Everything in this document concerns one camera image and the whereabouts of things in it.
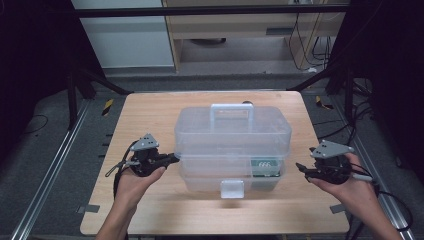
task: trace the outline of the box handle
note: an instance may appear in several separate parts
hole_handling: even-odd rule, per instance
[[[215,120],[224,117],[239,116],[249,121],[249,126],[253,125],[254,107],[251,103],[240,104],[212,104],[210,108],[210,122],[214,126]]]

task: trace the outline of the white cabinet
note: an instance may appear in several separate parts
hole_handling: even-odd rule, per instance
[[[76,9],[162,7],[160,0],[72,0]],[[81,18],[103,69],[173,67],[165,19]]]

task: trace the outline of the black curtain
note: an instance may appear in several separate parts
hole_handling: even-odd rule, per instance
[[[374,3],[368,12],[346,15],[331,56],[346,65],[331,77],[329,85],[336,91],[344,87],[346,66],[354,77],[371,80],[370,101],[377,121],[404,166],[415,170],[424,183],[422,1]]]
[[[23,134],[37,102],[66,89],[71,71],[105,77],[77,18],[46,15],[72,10],[70,0],[3,0],[0,5],[0,165]],[[80,79],[89,83],[90,79]]]

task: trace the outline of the clear container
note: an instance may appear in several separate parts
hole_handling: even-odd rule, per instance
[[[270,191],[285,173],[291,127],[276,107],[212,104],[181,110],[174,154],[192,191]]]

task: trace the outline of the box lid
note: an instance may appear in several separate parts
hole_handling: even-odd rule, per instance
[[[175,155],[269,156],[290,152],[291,127],[272,106],[212,104],[181,110],[175,126]]]

